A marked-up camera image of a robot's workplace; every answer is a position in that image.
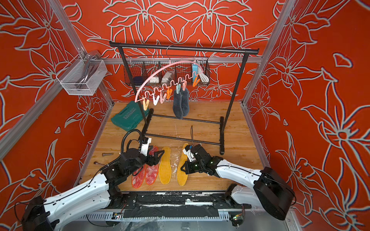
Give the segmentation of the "yellow insole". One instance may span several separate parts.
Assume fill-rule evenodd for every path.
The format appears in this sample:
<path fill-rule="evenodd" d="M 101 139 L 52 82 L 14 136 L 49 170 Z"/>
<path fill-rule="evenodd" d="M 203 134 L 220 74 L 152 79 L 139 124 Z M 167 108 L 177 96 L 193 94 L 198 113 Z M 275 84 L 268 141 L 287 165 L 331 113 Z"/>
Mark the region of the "yellow insole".
<path fill-rule="evenodd" d="M 184 152 L 183 152 L 183 150 L 186 148 L 186 146 L 188 146 L 188 143 L 185 143 L 183 145 L 183 148 L 182 148 L 182 151 L 181 151 L 181 156 L 180 156 L 180 162 L 179 162 L 178 170 L 177 170 L 177 183 L 180 186 L 184 186 L 187 182 L 187 179 L 188 179 L 187 174 L 184 171 L 181 170 L 181 167 L 185 164 L 185 162 L 188 159 L 188 156 L 186 154 L 184 154 Z"/>
<path fill-rule="evenodd" d="M 172 177 L 171 149 L 170 147 L 165 146 L 162 150 L 164 151 L 164 154 L 161 157 L 161 163 L 159 166 L 159 178 L 162 184 L 167 185 L 170 183 Z"/>

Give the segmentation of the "red patterned insole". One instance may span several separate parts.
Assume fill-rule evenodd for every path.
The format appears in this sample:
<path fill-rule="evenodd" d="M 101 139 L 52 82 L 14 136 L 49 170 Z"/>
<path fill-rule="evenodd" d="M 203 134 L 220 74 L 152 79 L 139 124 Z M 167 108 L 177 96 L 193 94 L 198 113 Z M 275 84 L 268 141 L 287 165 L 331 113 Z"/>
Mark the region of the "red patterned insole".
<path fill-rule="evenodd" d="M 132 176 L 132 187 L 138 189 L 142 186 L 145 180 L 147 165 L 144 165 L 139 170 L 135 171 Z"/>

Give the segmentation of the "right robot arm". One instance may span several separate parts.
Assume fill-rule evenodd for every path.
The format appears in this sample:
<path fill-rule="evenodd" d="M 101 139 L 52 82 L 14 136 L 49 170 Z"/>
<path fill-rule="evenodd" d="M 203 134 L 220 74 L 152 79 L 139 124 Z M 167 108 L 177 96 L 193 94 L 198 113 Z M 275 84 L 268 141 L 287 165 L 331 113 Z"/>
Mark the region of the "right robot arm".
<path fill-rule="evenodd" d="M 205 173 L 235 182 L 225 193 L 226 200 L 231 199 L 231 205 L 248 204 L 262 207 L 278 220 L 285 220 L 290 207 L 293 206 L 295 192 L 270 167 L 262 170 L 242 167 L 222 157 L 212 157 L 200 144 L 185 146 L 183 154 L 187 156 L 187 160 L 181 166 L 181 171 L 187 175 Z"/>

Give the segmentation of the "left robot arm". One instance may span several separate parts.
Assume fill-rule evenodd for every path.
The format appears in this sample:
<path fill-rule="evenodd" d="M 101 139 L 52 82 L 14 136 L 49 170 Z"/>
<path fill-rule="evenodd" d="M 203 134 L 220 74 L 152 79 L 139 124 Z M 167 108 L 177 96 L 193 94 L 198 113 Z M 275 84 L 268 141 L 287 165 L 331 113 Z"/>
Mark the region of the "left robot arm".
<path fill-rule="evenodd" d="M 102 166 L 95 175 L 76 187 L 43 199 L 33 198 L 27 203 L 20 220 L 24 231 L 58 231 L 76 219 L 104 208 L 118 208 L 126 200 L 119 185 L 145 165 L 157 165 L 164 151 L 154 152 L 151 139 L 140 130 L 125 134 L 120 155 Z"/>

